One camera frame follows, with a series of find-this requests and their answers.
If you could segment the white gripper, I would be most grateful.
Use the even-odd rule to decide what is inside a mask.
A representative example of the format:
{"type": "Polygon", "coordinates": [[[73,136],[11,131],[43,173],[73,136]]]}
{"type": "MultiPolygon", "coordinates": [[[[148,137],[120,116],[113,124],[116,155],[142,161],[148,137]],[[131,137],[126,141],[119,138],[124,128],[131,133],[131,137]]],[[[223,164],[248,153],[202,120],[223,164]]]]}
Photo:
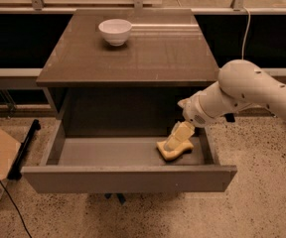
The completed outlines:
{"type": "Polygon", "coordinates": [[[167,151],[174,151],[195,133],[195,127],[205,128],[215,121],[202,108],[200,97],[194,94],[190,98],[182,99],[178,105],[183,108],[183,117],[186,121],[177,122],[165,143],[167,151]]]}

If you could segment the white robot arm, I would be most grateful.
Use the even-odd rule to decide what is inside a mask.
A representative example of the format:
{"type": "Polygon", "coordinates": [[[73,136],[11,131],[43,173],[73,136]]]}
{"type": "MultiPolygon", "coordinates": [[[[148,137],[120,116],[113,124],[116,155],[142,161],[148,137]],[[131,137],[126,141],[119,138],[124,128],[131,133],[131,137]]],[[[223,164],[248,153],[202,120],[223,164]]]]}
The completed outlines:
{"type": "Polygon", "coordinates": [[[215,118],[251,104],[269,110],[286,122],[286,84],[248,60],[232,60],[219,70],[217,82],[179,102],[185,121],[175,125],[165,149],[176,150],[192,137],[196,127],[204,128],[215,118]]]}

